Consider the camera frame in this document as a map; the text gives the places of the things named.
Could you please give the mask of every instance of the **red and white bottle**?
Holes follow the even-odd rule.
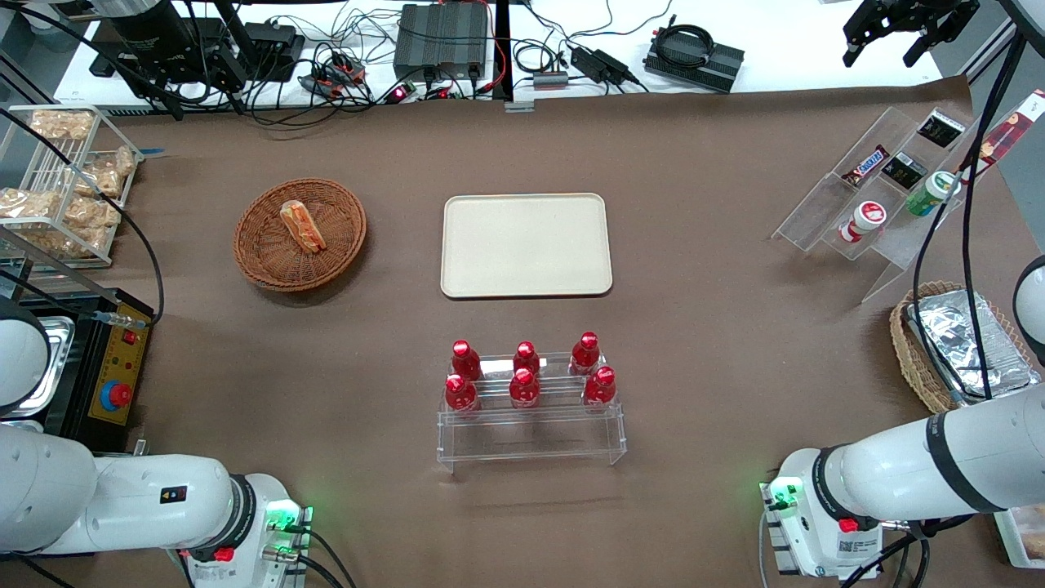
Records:
[[[524,368],[532,372],[534,376],[540,374],[540,357],[530,342],[519,344],[519,347],[515,350],[515,357],[512,358],[512,369],[515,372]]]
[[[609,404],[616,396],[617,373],[608,366],[597,370],[595,374],[588,376],[587,382],[584,383],[583,402],[587,406]]]
[[[450,358],[454,374],[472,382],[483,379],[483,369],[480,367],[479,354],[464,339],[454,344],[454,357]]]
[[[838,236],[845,242],[857,242],[863,235],[885,222],[885,208],[877,202],[861,202],[847,220],[838,227]]]
[[[529,369],[520,368],[508,385],[508,395],[512,397],[513,407],[534,408],[540,404],[540,382]]]
[[[458,413],[479,410],[480,402],[475,385],[465,380],[460,374],[450,374],[447,376],[446,406]]]
[[[590,331],[581,335],[581,340],[574,346],[574,353],[570,357],[570,373],[575,376],[591,374],[599,363],[599,337]]]

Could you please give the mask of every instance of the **yellow control panel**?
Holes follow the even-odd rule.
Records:
[[[149,322],[147,316],[127,305],[120,305],[116,312],[145,323]],[[147,327],[142,331],[121,327],[113,327],[110,330],[101,371],[94,383],[94,398],[91,399],[89,417],[116,425],[126,425],[131,401],[137,391],[141,361],[145,356],[145,342],[148,334]]]

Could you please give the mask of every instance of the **foil container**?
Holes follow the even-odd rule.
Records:
[[[1003,397],[1041,382],[1041,376],[1020,355],[986,301],[979,293],[975,298],[992,396]],[[920,299],[919,310],[931,348],[927,354],[951,398],[959,405],[985,400],[966,290]],[[921,343],[914,305],[907,306],[907,320],[914,338]]]

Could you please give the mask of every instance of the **brown tabletop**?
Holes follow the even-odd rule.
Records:
[[[154,453],[278,477],[316,507],[316,528],[361,588],[756,586],[757,483],[768,470],[796,449],[927,416],[887,328],[909,276],[861,306],[884,261],[805,255],[768,238],[890,104],[918,118],[937,104],[968,110],[969,94],[949,79],[547,100],[532,114],[445,101],[288,134],[235,116],[119,119],[137,144],[167,149],[142,166],[129,205],[167,287],[139,392],[143,434]],[[365,251],[332,287],[262,292],[233,261],[233,228],[265,189],[309,175],[358,194]],[[1007,313],[1037,249],[997,171],[978,185],[976,286]],[[572,191],[606,201],[605,297],[443,297],[448,197]],[[926,279],[960,281],[956,218]],[[99,279],[153,304],[132,232],[114,257]],[[437,464],[435,413],[455,339],[490,354],[525,338],[567,350],[586,330],[620,374],[629,452],[616,467],[480,464],[450,476]],[[159,550],[45,565],[78,588],[183,585]],[[48,585],[17,564],[0,578]],[[1007,565],[989,518],[933,542],[926,586],[1040,583]],[[770,585],[836,586],[772,571]]]

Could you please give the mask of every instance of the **red wire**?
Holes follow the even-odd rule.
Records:
[[[497,52],[501,53],[501,64],[502,64],[501,75],[497,75],[497,78],[490,83],[490,88],[492,89],[497,84],[501,84],[501,80],[505,78],[505,72],[508,71],[508,56],[505,55],[505,50],[502,49],[501,44],[497,43],[497,29],[496,25],[493,22],[493,8],[490,7],[490,3],[487,2],[487,0],[475,0],[475,1],[482,2],[483,5],[486,6],[486,13],[489,15],[490,19],[490,38],[493,39],[493,46],[496,47]]]

